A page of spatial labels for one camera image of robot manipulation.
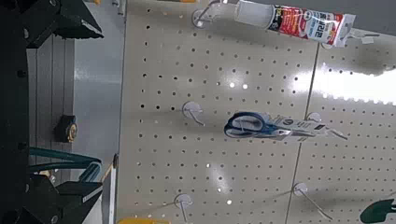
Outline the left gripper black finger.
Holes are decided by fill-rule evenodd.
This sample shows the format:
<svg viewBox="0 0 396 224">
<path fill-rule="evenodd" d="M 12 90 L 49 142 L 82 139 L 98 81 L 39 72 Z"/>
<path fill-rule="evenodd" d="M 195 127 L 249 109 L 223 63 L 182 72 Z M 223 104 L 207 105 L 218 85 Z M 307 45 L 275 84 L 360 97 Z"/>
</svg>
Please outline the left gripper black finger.
<svg viewBox="0 0 396 224">
<path fill-rule="evenodd" d="M 83 0 L 32 0 L 27 9 L 27 48 L 40 48 L 51 35 L 63 39 L 104 37 Z"/>
<path fill-rule="evenodd" d="M 100 182 L 66 181 L 55 187 L 32 175 L 18 224 L 82 224 L 101 196 Z"/>
</svg>

